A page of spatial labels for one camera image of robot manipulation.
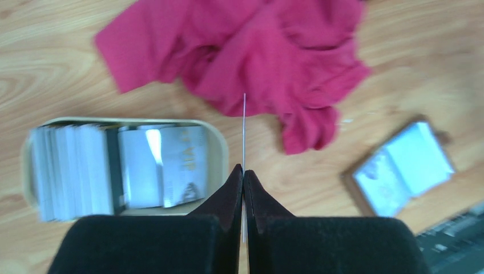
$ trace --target pink shirt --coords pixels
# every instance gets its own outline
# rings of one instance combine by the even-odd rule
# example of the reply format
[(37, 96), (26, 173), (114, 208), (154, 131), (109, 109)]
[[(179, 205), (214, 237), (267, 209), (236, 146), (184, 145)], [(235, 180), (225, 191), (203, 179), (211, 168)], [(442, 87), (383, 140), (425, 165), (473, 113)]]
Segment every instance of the pink shirt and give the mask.
[(181, 77), (227, 116), (271, 113), (287, 154), (321, 149), (336, 133), (334, 104), (369, 69), (356, 56), (359, 0), (139, 0), (95, 38), (128, 92)]

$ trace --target wooden floor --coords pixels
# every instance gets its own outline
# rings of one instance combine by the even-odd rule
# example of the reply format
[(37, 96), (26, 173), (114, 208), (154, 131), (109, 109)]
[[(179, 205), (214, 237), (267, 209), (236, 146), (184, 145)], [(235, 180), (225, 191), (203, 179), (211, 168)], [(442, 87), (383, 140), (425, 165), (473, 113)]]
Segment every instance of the wooden floor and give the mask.
[[(118, 95), (92, 37), (132, 0), (0, 3), (0, 273), (45, 273), (71, 224), (38, 223), (22, 197), (19, 150), (29, 128), (59, 116), (196, 118), (227, 138), (241, 162), (241, 120), (226, 118), (180, 83)], [(247, 167), (299, 216), (354, 216), (338, 179), (417, 113), (450, 132), (455, 178), (398, 217), (418, 232), (484, 200), (484, 4), (482, 0), (370, 0), (358, 36), (374, 70), (347, 100), (338, 139), (285, 156), (271, 115), (247, 120)], [(247, 272), (245, 247), (240, 272)]]

